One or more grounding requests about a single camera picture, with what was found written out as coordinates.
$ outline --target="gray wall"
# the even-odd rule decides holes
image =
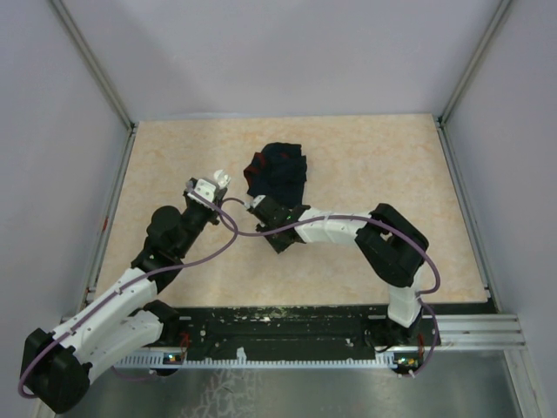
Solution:
[[[126,131],[47,2],[3,2],[0,53],[0,404],[19,418],[24,339],[77,305]]]
[[[503,306],[557,414],[557,2],[516,2],[449,133]]]
[[[132,118],[439,114],[498,0],[65,0]]]

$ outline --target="robotic arm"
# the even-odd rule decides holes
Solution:
[[[157,341],[171,344],[178,333],[178,313],[155,298],[176,278],[179,270],[172,267],[182,264],[181,259],[205,225],[218,223],[218,213],[207,201],[219,205],[229,183],[230,177],[223,171],[216,172],[213,179],[192,179],[195,192],[185,191],[185,211],[163,206],[153,213],[143,250],[108,291],[52,332],[38,328],[29,335],[23,351],[20,393],[24,384],[62,414],[83,398],[96,378],[127,354]],[[248,210],[258,218],[259,232],[292,225],[265,236],[277,253],[296,242],[357,246],[389,285],[389,341],[404,343],[413,336],[421,317],[415,276],[424,260],[404,240],[386,237],[386,230],[364,220],[334,219],[342,216],[310,206],[288,209],[266,196],[255,198]],[[293,225],[317,216],[325,216],[325,220]],[[427,239],[389,205],[380,204],[360,216],[371,216],[400,230],[423,250],[428,247]],[[168,271],[149,275],[164,268]]]

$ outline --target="wooden table surface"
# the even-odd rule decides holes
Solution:
[[[462,214],[433,118],[428,114],[311,118],[195,119],[142,122],[131,153],[97,295],[141,250],[160,206],[185,209],[191,178],[217,169],[232,175],[227,196],[249,199],[242,171],[271,142],[302,144],[307,156],[304,203],[336,212],[393,205],[429,239],[442,284],[432,302],[485,301]],[[242,206],[225,210],[240,229],[255,218]],[[186,260],[198,260],[231,236],[208,225]],[[433,275],[426,268],[422,286]],[[387,303],[386,284],[353,248],[295,245],[277,255],[263,238],[239,238],[216,259],[187,269],[159,299],[175,307]]]

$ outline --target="dark folded garment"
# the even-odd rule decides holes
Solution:
[[[253,155],[244,169],[247,194],[271,196],[282,205],[293,208],[302,204],[307,163],[302,145],[275,142]]]

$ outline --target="cloth with red stripe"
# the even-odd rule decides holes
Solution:
[[[252,163],[244,169],[247,194],[254,198],[264,194],[288,206],[302,204],[307,163],[302,145],[275,142],[253,155]]]

